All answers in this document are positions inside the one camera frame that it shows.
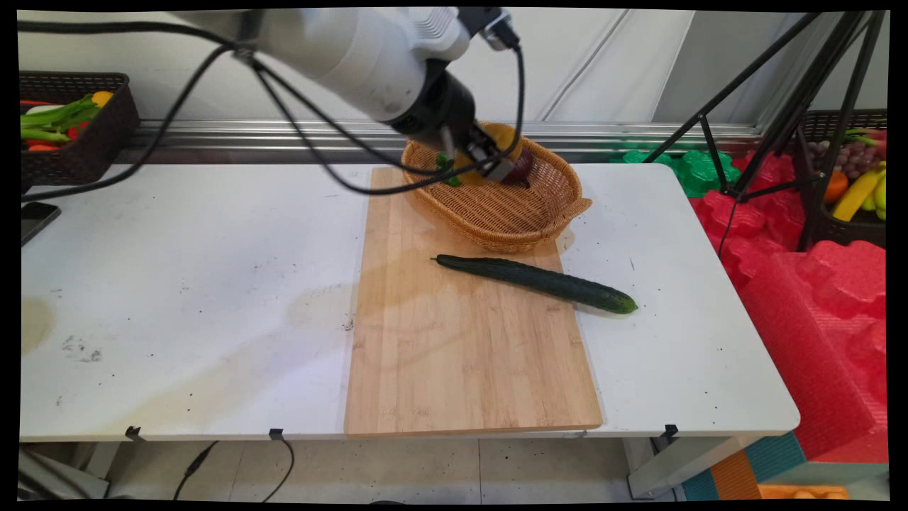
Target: power cord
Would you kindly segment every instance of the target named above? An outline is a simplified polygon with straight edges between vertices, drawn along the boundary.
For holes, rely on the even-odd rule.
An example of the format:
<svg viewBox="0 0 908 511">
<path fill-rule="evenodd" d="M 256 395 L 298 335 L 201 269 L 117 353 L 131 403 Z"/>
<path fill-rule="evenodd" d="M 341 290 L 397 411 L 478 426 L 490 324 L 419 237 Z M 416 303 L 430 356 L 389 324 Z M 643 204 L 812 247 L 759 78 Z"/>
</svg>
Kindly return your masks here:
<svg viewBox="0 0 908 511">
<path fill-rule="evenodd" d="M 215 49 L 214 52 L 212 52 L 208 56 L 208 58 L 206 58 L 205 61 L 202 62 L 202 65 L 199 66 L 199 68 L 195 71 L 195 73 L 193 73 L 192 77 L 190 78 L 189 83 L 187 83 L 186 87 L 180 93 L 180 96 L 177 98 L 176 102 L 174 102 L 173 106 L 171 107 L 171 110 L 168 112 L 168 114 L 164 118 L 161 126 L 158 128 L 158 132 L 155 135 L 154 140 L 149 144 L 149 146 L 146 148 L 146 150 L 142 154 L 142 156 L 140 156 L 139 161 L 137 161 L 135 164 L 130 166 L 127 170 L 123 171 L 121 174 L 116 175 L 114 177 L 104 179 L 102 181 L 92 183 L 90 185 L 77 185 L 77 186 L 67 187 L 66 189 L 63 189 L 63 190 L 54 190 L 54 191 L 49 191 L 49 192 L 39 192 L 39 193 L 34 193 L 34 194 L 29 194 L 29 195 L 22 195 L 22 202 L 46 200 L 46 199 L 51 199 L 51 198 L 67 196 L 67 195 L 81 194 L 84 192 L 89 192 L 92 190 L 105 188 L 110 185 L 115 185 L 115 184 L 131 177 L 132 175 L 134 175 L 136 172 L 138 172 L 138 170 L 142 167 L 142 165 L 144 165 L 145 161 L 148 160 L 148 158 L 151 156 L 154 149 L 156 149 L 157 146 L 160 144 L 161 140 L 163 139 L 163 135 L 167 130 L 167 127 L 170 125 L 170 123 L 175 118 L 176 114 L 179 112 L 180 108 L 183 106 L 183 103 L 185 102 L 186 97 L 191 93 L 192 89 L 195 87 L 198 80 L 202 77 L 202 75 L 205 73 L 205 71 L 208 70 L 208 67 L 210 67 L 211 64 L 214 62 L 214 60 L 216 60 L 217 57 L 222 55 L 223 53 L 225 53 L 229 50 L 235 51 L 235 50 L 241 49 L 241 47 L 237 43 L 235 43 L 233 41 L 228 41 L 218 35 L 212 34 L 205 30 L 187 26 L 187 25 L 177 25 L 177 24 L 168 24 L 168 23 L 124 22 L 124 23 L 88 23 L 88 24 L 86 24 L 86 23 L 50 23 L 50 22 L 19 21 L 19 22 L 17 22 L 16 26 L 17 26 L 17 30 L 21 31 L 21 32 L 41 32 L 41 33 L 49 33 L 49 34 L 119 34 L 119 33 L 130 33 L 130 32 L 165 32 L 165 33 L 174 33 L 174 34 L 183 34 L 183 35 L 195 35 L 195 36 L 201 37 L 203 39 L 207 39 L 207 40 L 216 42 L 221 45 L 217 49 Z M 253 72 L 255 72 L 255 74 L 259 78 L 260 82 L 265 87 L 266 91 L 271 96 L 271 99 L 274 102 L 274 104 L 276 104 L 278 106 L 278 108 L 281 110 L 281 113 L 284 115 L 285 119 L 287 119 L 288 122 L 291 123 L 294 131 L 296 131 L 297 135 L 300 137 L 300 139 L 303 141 L 303 143 L 309 147 L 309 149 L 312 151 L 313 155 L 316 156 L 316 159 L 319 160 L 320 164 L 325 168 L 325 170 L 335 180 L 337 180 L 340 184 L 344 185 L 348 189 L 350 189 L 354 192 L 358 192 L 358 193 L 363 193 L 363 194 L 367 194 L 367 195 L 396 194 L 396 193 L 407 192 L 409 190 L 413 190 L 416 188 L 422 188 L 424 186 L 432 185 L 434 183 L 437 183 L 438 181 L 442 181 L 444 179 L 451 178 L 455 175 L 460 175 L 465 172 L 468 172 L 469 170 L 480 168 L 481 166 L 486 165 L 488 163 L 496 162 L 496 161 L 504 158 L 514 148 L 517 147 L 517 144 L 520 140 L 520 136 L 522 133 L 522 128 L 523 128 L 524 93 L 525 93 L 525 88 L 526 88 L 525 87 L 525 76 L 524 76 L 523 54 L 519 47 L 519 39 L 518 39 L 517 35 L 514 34 L 514 32 L 510 29 L 510 27 L 508 26 L 507 23 L 499 22 L 492 26 L 492 30 L 497 34 L 497 36 L 499 37 L 499 39 L 502 42 L 504 42 L 509 48 L 514 50 L 514 52 L 517 56 L 517 60 L 518 60 L 518 87 L 519 87 L 518 113 L 517 113 L 517 125 L 516 125 L 514 139 L 511 141 L 511 144 L 508 146 L 507 149 L 505 149 L 493 156 L 490 156 L 489 158 L 486 158 L 485 160 L 475 162 L 475 163 L 469 164 L 469 165 L 464 165 L 461 168 L 451 169 L 448 172 L 442 173 L 442 174 L 439 174 L 437 172 L 426 171 L 426 170 L 412 167 L 409 165 L 404 165 L 401 162 L 396 161 L 395 159 L 391 158 L 390 156 L 384 155 L 380 151 L 377 151 L 373 147 L 366 145 L 358 137 L 347 132 L 340 125 L 338 125 L 333 119 L 331 119 L 329 116 L 324 114 L 312 101 L 310 101 L 308 98 L 306 98 L 305 95 L 303 95 L 298 90 L 296 90 L 286 80 L 284 80 L 281 76 L 279 76 L 277 73 L 275 73 L 273 70 L 271 70 L 268 66 L 263 64 L 261 61 L 255 59 L 253 57 L 253 58 L 248 59 L 247 62 L 252 67 Z M 346 138 L 351 140 L 351 142 L 353 142 L 355 145 L 359 146 L 360 148 L 367 151 L 371 155 L 374 155 L 377 158 L 379 158 L 379 160 L 382 161 L 383 163 L 387 163 L 389 165 L 394 165 L 398 168 L 401 168 L 401 169 L 411 172 L 413 174 L 430 175 L 430 178 L 419 181 L 418 183 L 414 183 L 412 185 L 404 185 L 404 186 L 385 188 L 385 189 L 379 189 L 379 190 L 363 188 L 363 187 L 359 187 L 359 186 L 351 185 L 350 183 L 347 183 L 342 178 L 340 178 L 337 175 L 337 173 L 334 172 L 333 169 L 330 168 L 327 161 L 318 153 L 318 151 L 314 148 L 312 143 L 305 136 L 305 134 L 300 130 L 300 128 L 296 125 L 296 123 L 292 121 L 292 116 L 290 115 L 289 110 L 286 108 L 285 105 L 283 105 L 281 100 L 274 93 L 273 89 L 271 89 L 268 86 L 267 82 L 263 78 L 263 75 L 267 75 L 269 78 L 276 81 L 278 83 L 278 85 L 280 85 L 287 92 L 289 92 L 291 95 L 293 95 L 301 103 L 306 105 L 316 116 L 318 116 L 320 119 L 322 119 L 323 121 L 325 121 L 326 123 L 328 123 L 329 125 L 334 127 L 335 129 L 337 129 L 339 133 L 341 133 Z"/>
<path fill-rule="evenodd" d="M 186 98 L 189 97 L 189 94 L 195 88 L 196 84 L 199 83 L 199 79 L 202 78 L 202 75 L 205 74 L 205 71 L 207 71 L 208 68 L 211 67 L 212 64 L 214 64 L 214 61 L 217 60 L 219 56 L 230 51 L 231 49 L 232 49 L 232 47 L 229 45 L 218 46 L 213 52 L 211 52 L 205 58 L 204 61 L 202 61 L 202 64 L 199 65 L 199 67 L 195 70 L 194 73 L 192 73 L 192 77 L 190 77 L 189 82 L 186 84 L 186 86 L 180 92 L 180 95 L 177 96 L 176 101 L 173 103 L 173 106 L 171 106 L 170 111 L 167 112 L 167 116 L 164 117 L 164 120 L 161 123 L 161 127 L 158 128 L 158 132 L 154 136 L 154 140 L 152 140 L 152 142 L 148 145 L 148 147 L 145 149 L 145 152 L 142 153 L 141 156 L 139 156 L 139 160 L 137 162 L 135 162 L 134 164 L 132 164 L 129 168 L 122 171 L 122 173 L 120 173 L 118 175 L 115 175 L 113 177 L 108 177 L 107 179 L 103 179 L 101 181 L 96 181 L 89 185 L 69 186 L 67 188 L 64 188 L 63 190 L 54 190 L 54 191 L 50 191 L 50 192 L 37 192 L 34 194 L 22 195 L 22 202 L 47 200 L 47 199 L 53 199 L 53 198 L 57 198 L 57 197 L 65 197 L 67 195 L 76 195 L 76 194 L 82 194 L 85 192 L 91 192 L 92 190 L 98 190 L 101 188 L 106 188 L 107 186 L 116 185 L 117 183 L 120 183 L 121 181 L 124 181 L 124 180 L 132 177 L 136 172 L 139 172 L 139 169 L 142 168 L 143 165 L 145 165 L 145 162 L 148 161 L 148 158 L 152 155 L 154 150 L 157 149 L 158 145 L 161 143 L 161 140 L 163 139 L 163 136 L 164 136 L 164 132 L 167 131 L 167 128 L 168 128 L 168 126 L 170 126 L 171 122 L 173 121 L 173 118 L 176 117 L 178 112 L 180 112 L 180 108 L 183 107 L 183 103 L 186 102 Z"/>
<path fill-rule="evenodd" d="M 495 161 L 496 158 L 500 159 L 501 157 L 507 155 L 511 150 L 513 150 L 514 147 L 517 146 L 517 142 L 518 142 L 518 140 L 520 139 L 520 130 L 522 129 L 522 126 L 523 126 L 523 103 L 524 103 L 524 89 L 525 89 L 525 86 L 524 86 L 523 53 L 522 53 L 522 51 L 520 50 L 520 47 L 519 47 L 519 46 L 517 46 L 517 47 L 514 48 L 514 53 L 516 54 L 516 56 L 517 56 L 517 61 L 518 61 L 519 93 L 518 93 L 517 127 L 516 127 L 515 137 L 514 137 L 514 140 L 511 142 L 511 145 L 510 145 L 507 149 L 505 149 L 504 151 L 501 151 L 500 153 L 498 153 L 498 154 L 496 154 L 496 155 L 494 155 L 494 156 L 491 156 L 491 157 L 489 157 L 489 158 L 487 158 L 487 159 L 485 159 L 485 160 L 479 161 L 479 162 L 474 163 L 474 164 L 471 164 L 471 165 L 464 165 L 464 166 L 462 166 L 461 168 L 451 169 L 451 170 L 449 170 L 449 171 L 447 171 L 447 172 L 442 172 L 442 173 L 430 172 L 430 173 L 426 173 L 425 171 L 422 171 L 421 169 L 415 169 L 415 170 L 418 171 L 417 174 L 423 174 L 423 175 L 428 174 L 428 175 L 431 175 L 431 177 L 429 177 L 429 178 L 427 178 L 427 179 L 423 179 L 423 180 L 421 180 L 421 181 L 419 181 L 419 182 L 417 182 L 417 183 L 411 183 L 411 184 L 409 184 L 409 185 L 393 186 L 393 187 L 390 187 L 390 188 L 378 188 L 378 189 L 376 189 L 376 188 L 365 188 L 365 187 L 362 187 L 362 186 L 354 185 L 354 184 L 352 184 L 352 183 L 349 183 L 349 182 L 345 181 L 340 175 L 338 175 L 337 172 L 335 172 L 334 169 L 331 168 L 331 165 L 329 165 L 328 161 L 324 158 L 324 156 L 321 155 L 321 153 L 319 152 L 319 150 L 315 148 L 315 145 L 313 145 L 313 144 L 310 142 L 309 138 L 302 132 L 302 130 L 300 130 L 300 127 L 293 121 L 293 117 L 292 117 L 292 115 L 290 114 L 290 111 L 287 109 L 287 106 L 286 106 L 286 105 L 282 102 L 282 100 L 278 97 L 278 95 L 277 95 L 277 93 L 274 91 L 274 89 L 271 88 L 271 86 L 268 84 L 268 81 L 265 79 L 265 76 L 268 75 L 268 76 L 270 76 L 270 77 L 272 77 L 272 78 L 275 78 L 276 81 L 278 81 L 278 83 L 279 83 L 281 86 L 283 86 L 283 87 L 284 87 L 288 92 L 290 92 L 292 95 L 294 95 L 295 97 L 297 97 L 297 99 L 299 99 L 299 100 L 300 100 L 302 103 L 304 103 L 306 106 L 310 106 L 310 105 L 311 105 L 311 102 L 309 102 L 309 101 L 308 101 L 302 94 L 300 94 L 298 91 L 296 91 L 295 89 L 293 89 L 293 87 L 290 86 L 290 84 L 287 84 L 286 82 L 282 81 L 276 74 L 273 73 L 273 71 L 269 70 L 269 69 L 268 69 L 267 67 L 265 67 L 261 62 L 259 62 L 259 61 L 253 61 L 253 62 L 252 62 L 252 71 L 254 71 L 255 74 L 256 74 L 256 76 L 259 78 L 259 81 L 262 83 L 262 87 L 264 87 L 265 91 L 266 91 L 266 92 L 268 93 L 268 95 L 271 97 L 272 102 L 273 102 L 273 103 L 278 107 L 278 109 L 281 111 L 281 114 L 284 116 L 284 119 L 292 126 L 293 130 L 296 131 L 296 134 L 300 137 L 300 139 L 302 140 L 302 142 L 303 142 L 306 146 L 308 146 L 309 149 L 312 151 L 312 155 L 315 156 L 315 158 L 319 161 L 319 163 L 321 164 L 321 166 L 323 166 L 323 167 L 325 168 L 325 170 L 328 172 L 328 174 L 330 174 L 331 177 L 333 177 L 335 181 L 337 181 L 338 183 L 340 183 L 340 185 L 344 186 L 345 188 L 347 188 L 347 189 L 349 189 L 349 190 L 352 190 L 352 191 L 354 191 L 354 192 L 361 193 L 361 194 L 365 194 L 365 195 L 391 195 L 391 194 L 399 194 L 399 193 L 403 193 L 403 192 L 409 192 L 410 190 L 415 190 L 415 189 L 417 189 L 417 188 L 422 188 L 422 187 L 424 187 L 424 186 L 428 186 L 428 185 L 431 185 L 431 184 L 434 184 L 434 183 L 438 183 L 438 182 L 440 182 L 440 181 L 444 181 L 444 180 L 446 180 L 446 179 L 450 179 L 451 177 L 453 177 L 453 176 L 455 176 L 455 175 L 463 174 L 463 173 L 465 173 L 465 172 L 468 172 L 469 170 L 472 170 L 472 169 L 474 169 L 474 168 L 479 167 L 480 165 L 485 165 L 485 164 L 488 163 L 488 162 Z M 311 109 L 312 109 L 313 113 L 316 113 L 316 115 L 319 114 L 319 113 L 317 113 L 316 110 L 314 109 L 314 105 L 311 105 Z M 389 159 L 389 158 L 388 158 L 386 161 L 387 161 L 387 163 L 390 163 L 391 165 L 395 165 L 395 166 L 398 166 L 398 167 L 400 167 L 400 168 L 403 168 L 404 170 L 408 170 L 408 171 L 410 170 L 409 167 L 407 167 L 406 165 L 401 165 L 400 162 L 395 162 L 394 160 L 391 160 L 391 159 Z"/>
<path fill-rule="evenodd" d="M 284 481 L 287 480 L 287 477 L 290 477 L 290 472 L 293 471 L 293 465 L 296 464 L 296 455 L 293 454 L 293 447 L 291 447 L 291 445 L 288 444 L 287 441 L 284 440 L 283 438 L 281 439 L 281 441 L 284 443 L 285 446 L 287 446 L 287 450 L 290 451 L 290 468 L 287 469 L 287 473 L 284 474 L 284 478 L 281 479 L 281 482 L 278 483 L 277 487 L 275 487 L 275 488 L 271 491 L 271 493 L 269 493 L 268 496 L 266 496 L 265 499 L 262 500 L 262 503 L 263 503 L 263 504 L 266 503 L 266 502 L 268 502 L 268 501 L 274 496 L 274 494 L 278 493 L 278 490 L 281 489 L 281 486 L 283 486 Z"/>
<path fill-rule="evenodd" d="M 732 228 L 732 221 L 735 220 L 735 209 L 737 205 L 740 204 L 740 196 L 735 198 L 735 203 L 732 204 L 732 212 L 728 215 L 728 225 L 725 226 L 725 232 L 722 234 L 722 240 L 719 241 L 719 262 L 722 262 L 722 247 L 725 245 L 725 239 L 728 237 L 728 231 Z"/>
<path fill-rule="evenodd" d="M 290 477 L 290 472 L 293 471 L 293 466 L 296 465 L 296 455 L 293 453 L 293 447 L 289 443 L 287 443 L 287 440 L 284 440 L 282 438 L 281 441 L 283 442 L 283 444 L 285 446 L 287 446 L 287 450 L 290 451 L 290 467 L 287 469 L 287 473 L 284 474 L 284 477 L 283 477 L 283 479 L 281 479 L 281 482 L 278 483 L 278 485 L 271 491 L 271 493 L 268 494 L 268 496 L 265 497 L 264 500 L 262 500 L 263 503 L 268 502 L 274 496 L 274 494 L 278 493 L 278 490 L 280 490 L 281 487 L 283 486 L 283 484 L 287 481 L 287 477 Z M 204 463 L 205 458 L 207 458 L 208 454 L 210 452 L 212 452 L 212 447 L 216 446 L 218 444 L 218 442 L 220 442 L 220 440 L 215 440 L 212 442 L 211 445 L 205 447 L 205 450 L 203 450 L 201 453 L 199 453 L 199 455 L 195 457 L 195 459 L 192 461 L 192 463 L 190 463 L 189 466 L 186 467 L 186 472 L 183 474 L 183 479 L 180 481 L 180 484 L 176 487 L 176 491 L 173 492 L 173 500 L 180 499 L 180 492 L 183 491 L 183 485 L 186 484 L 186 480 L 188 480 L 192 476 L 192 474 L 195 474 L 195 472 L 199 469 L 199 467 L 202 466 L 202 463 Z"/>
<path fill-rule="evenodd" d="M 195 457 L 192 463 L 190 463 L 189 466 L 186 467 L 186 472 L 183 474 L 183 480 L 180 481 L 180 485 L 177 486 L 176 491 L 173 492 L 173 500 L 179 500 L 180 492 L 183 491 L 183 485 L 186 484 L 186 480 L 189 479 L 192 474 L 195 474 L 195 471 L 198 470 L 200 466 L 202 466 L 205 458 L 208 457 L 208 453 L 212 452 L 212 447 L 217 446 L 218 442 L 220 442 L 220 440 L 215 440 L 210 446 L 205 447 L 205 450 L 199 453 L 199 455 Z"/>
</svg>

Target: floor tile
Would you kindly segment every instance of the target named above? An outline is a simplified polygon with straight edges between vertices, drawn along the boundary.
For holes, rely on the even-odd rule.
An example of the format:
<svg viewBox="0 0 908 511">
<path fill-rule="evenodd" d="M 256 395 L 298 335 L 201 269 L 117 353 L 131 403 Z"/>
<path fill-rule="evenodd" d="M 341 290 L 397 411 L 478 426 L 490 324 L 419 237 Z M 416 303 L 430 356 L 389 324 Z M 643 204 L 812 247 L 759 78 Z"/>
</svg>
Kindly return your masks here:
<svg viewBox="0 0 908 511">
<path fill-rule="evenodd" d="M 629 502 L 620 439 L 482 440 L 483 504 Z M 674 501 L 671 492 L 658 501 Z"/>
<path fill-rule="evenodd" d="M 173 498 L 186 467 L 211 442 L 123 442 L 111 465 L 108 496 Z M 180 500 L 227 500 L 243 442 L 219 442 L 186 481 Z"/>
<path fill-rule="evenodd" d="M 477 440 L 291 442 L 296 464 L 271 502 L 478 504 Z M 261 501 L 290 464 L 281 442 L 247 442 L 231 500 Z"/>
<path fill-rule="evenodd" d="M 845 487 L 852 500 L 889 500 L 889 472 Z"/>
</svg>

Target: table leg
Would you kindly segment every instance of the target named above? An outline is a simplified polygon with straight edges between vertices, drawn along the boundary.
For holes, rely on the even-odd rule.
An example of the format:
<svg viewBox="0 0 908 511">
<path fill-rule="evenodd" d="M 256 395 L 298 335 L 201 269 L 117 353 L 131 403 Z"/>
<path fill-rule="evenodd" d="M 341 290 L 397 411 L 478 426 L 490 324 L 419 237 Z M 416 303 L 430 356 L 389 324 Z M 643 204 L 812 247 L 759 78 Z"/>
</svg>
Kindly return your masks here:
<svg viewBox="0 0 908 511">
<path fill-rule="evenodd" d="M 761 436 L 683 436 L 627 477 L 632 498 L 658 498 L 687 479 L 753 444 Z M 631 442 L 648 438 L 628 439 Z"/>
</svg>

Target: wicker basket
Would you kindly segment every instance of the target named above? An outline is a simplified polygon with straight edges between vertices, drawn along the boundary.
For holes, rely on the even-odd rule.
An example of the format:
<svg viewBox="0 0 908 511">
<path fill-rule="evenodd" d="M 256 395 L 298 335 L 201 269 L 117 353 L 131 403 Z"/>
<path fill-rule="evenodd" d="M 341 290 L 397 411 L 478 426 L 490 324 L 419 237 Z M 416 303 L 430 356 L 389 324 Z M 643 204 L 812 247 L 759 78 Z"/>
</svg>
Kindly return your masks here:
<svg viewBox="0 0 908 511">
<path fill-rule="evenodd" d="M 74 142 L 55 151 L 22 151 L 26 185 L 84 185 L 101 178 L 139 126 L 139 114 L 120 73 L 19 72 L 19 98 L 65 105 L 86 94 L 111 91 L 113 97 Z"/>
<path fill-rule="evenodd" d="M 805 179 L 815 172 L 807 157 L 807 142 L 829 140 L 835 132 L 841 113 L 838 110 L 817 110 L 807 112 L 801 129 L 804 137 L 794 138 L 793 162 L 794 172 L 798 179 Z M 855 110 L 849 122 L 849 128 L 867 127 L 886 129 L 885 110 Z M 814 203 L 816 185 L 805 186 L 801 192 L 801 201 L 806 211 Z M 820 205 L 819 216 L 811 233 L 811 240 L 835 241 L 848 245 L 855 240 L 864 240 L 886 248 L 886 223 L 876 214 L 858 210 L 851 222 L 834 218 L 826 205 Z"/>
<path fill-rule="evenodd" d="M 436 183 L 416 190 L 432 211 L 474 243 L 492 252 L 516 254 L 552 241 L 593 201 L 583 198 L 580 180 L 563 159 L 526 137 L 524 151 L 534 156 L 529 188 L 488 183 L 449 186 Z M 410 140 L 404 165 L 435 168 L 438 151 Z M 404 173 L 410 183 L 422 177 Z"/>
</svg>

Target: red foam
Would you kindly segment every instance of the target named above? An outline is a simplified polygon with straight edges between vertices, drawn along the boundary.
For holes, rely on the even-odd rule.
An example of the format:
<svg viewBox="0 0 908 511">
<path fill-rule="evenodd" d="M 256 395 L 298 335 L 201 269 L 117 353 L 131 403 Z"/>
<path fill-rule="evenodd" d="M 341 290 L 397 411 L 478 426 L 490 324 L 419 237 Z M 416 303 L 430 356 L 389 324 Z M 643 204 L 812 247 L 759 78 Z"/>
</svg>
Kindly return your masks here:
<svg viewBox="0 0 908 511">
<path fill-rule="evenodd" d="M 696 206 L 696 215 L 708 235 L 722 237 L 728 228 L 728 217 L 731 215 L 734 201 L 732 197 L 715 190 L 704 195 L 703 201 Z M 763 230 L 765 224 L 763 212 L 753 205 L 739 204 L 735 209 L 735 217 L 731 228 L 728 229 L 728 235 L 752 237 Z"/>
<path fill-rule="evenodd" d="M 886 318 L 886 251 L 879 246 L 855 241 L 843 250 L 832 242 L 817 243 L 797 273 L 811 283 L 814 301 L 830 313 Z"/>
<path fill-rule="evenodd" d="M 757 274 L 772 254 L 786 252 L 785 247 L 770 238 L 766 231 L 753 238 L 726 239 L 722 266 L 738 293 Z"/>
<path fill-rule="evenodd" d="M 732 161 L 732 165 L 743 173 L 747 164 L 753 159 L 754 152 L 751 151 L 745 157 Z M 792 163 L 791 155 L 775 156 L 775 153 L 771 153 L 763 159 L 763 164 L 760 165 L 760 170 L 754 176 L 754 181 L 747 191 L 755 192 L 794 180 L 795 165 Z"/>
<path fill-rule="evenodd" d="M 823 241 L 774 254 L 740 291 L 801 411 L 794 434 L 810 461 L 889 463 L 885 264 L 865 245 L 884 253 Z"/>
<path fill-rule="evenodd" d="M 801 196 L 796 192 L 781 191 L 765 197 L 763 212 L 769 235 L 788 250 L 794 251 L 804 229 Z"/>
</svg>

